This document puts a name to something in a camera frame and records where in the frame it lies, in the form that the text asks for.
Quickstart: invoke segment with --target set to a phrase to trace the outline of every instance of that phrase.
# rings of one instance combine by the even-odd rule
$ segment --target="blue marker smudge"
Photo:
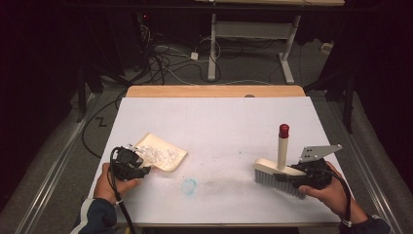
[[[195,188],[197,187],[197,182],[194,179],[185,179],[182,183],[182,192],[187,196],[190,196],[195,193]]]

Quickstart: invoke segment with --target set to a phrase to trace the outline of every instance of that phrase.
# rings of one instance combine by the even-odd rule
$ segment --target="blue sleeve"
[[[86,199],[70,234],[115,233],[115,208],[104,199]]]
[[[370,216],[362,223],[353,224],[350,228],[341,223],[339,229],[342,234],[389,234],[392,230],[389,224],[377,215]]]

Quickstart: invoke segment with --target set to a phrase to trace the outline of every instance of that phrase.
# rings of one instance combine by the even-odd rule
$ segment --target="white board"
[[[152,133],[188,155],[173,173],[152,171],[127,194],[136,224],[339,222],[317,199],[300,200],[254,181],[256,158],[277,161],[280,124],[290,127],[287,165],[298,163],[304,146],[329,144],[309,97],[124,98],[90,197],[112,149]],[[325,159],[341,172],[333,154]],[[125,222],[117,210],[118,221]]]

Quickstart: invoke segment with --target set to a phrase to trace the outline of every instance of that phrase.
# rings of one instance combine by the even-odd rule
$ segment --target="white desk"
[[[317,199],[299,200],[254,181],[256,158],[276,160],[282,123],[290,126],[287,165],[298,162],[304,146],[329,144],[309,97],[126,97],[96,177],[114,147],[152,133],[188,156],[175,172],[153,170],[127,194],[135,225],[337,224],[338,217]],[[334,155],[326,160],[341,171]],[[118,221],[125,223],[120,210]]]
[[[297,5],[297,6],[343,6],[344,0],[214,0],[213,4],[235,3],[235,4],[270,4],[270,5]],[[217,54],[215,50],[216,37],[240,37],[240,38],[263,38],[263,39],[286,39],[285,49],[279,53],[279,60],[284,74],[285,82],[294,84],[291,69],[288,64],[288,56],[294,42],[295,33],[298,29],[301,16],[295,16],[292,23],[269,23],[269,22],[245,22],[245,21],[222,21],[216,19],[212,14],[210,33],[210,56],[208,65],[208,77],[210,81],[215,80],[215,64]]]

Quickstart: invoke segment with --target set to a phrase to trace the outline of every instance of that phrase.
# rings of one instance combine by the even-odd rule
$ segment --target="brush bristles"
[[[266,186],[275,187],[279,191],[299,199],[304,199],[306,197],[305,194],[300,193],[297,188],[294,188],[290,182],[277,181],[273,175],[266,174],[258,170],[255,170],[255,181]]]

